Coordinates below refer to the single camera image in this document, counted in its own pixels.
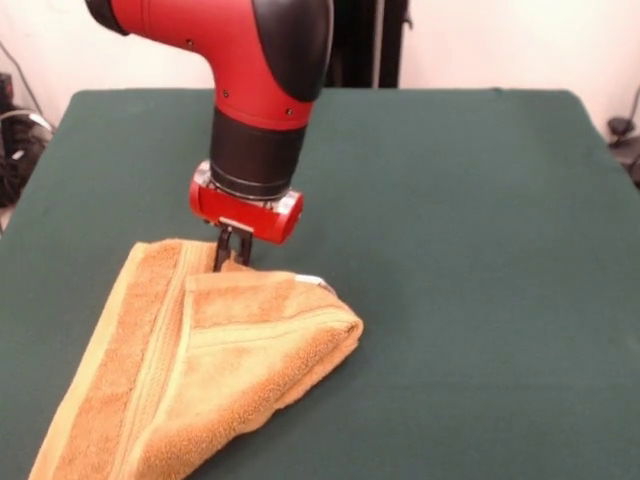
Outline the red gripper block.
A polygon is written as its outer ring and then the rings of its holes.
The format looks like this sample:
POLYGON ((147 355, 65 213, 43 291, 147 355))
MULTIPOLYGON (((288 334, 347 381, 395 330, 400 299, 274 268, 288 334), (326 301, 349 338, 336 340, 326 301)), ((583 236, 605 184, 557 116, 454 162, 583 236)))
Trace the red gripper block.
POLYGON ((288 190, 276 200, 242 199, 217 186, 211 178, 209 161, 203 160, 191 180, 189 205, 201 219, 216 226, 226 224, 220 228, 213 263, 213 271, 220 272, 231 255, 232 227, 247 231, 236 233, 239 240, 236 262, 248 266, 254 237, 281 245, 291 236, 304 208, 304 196, 288 190))

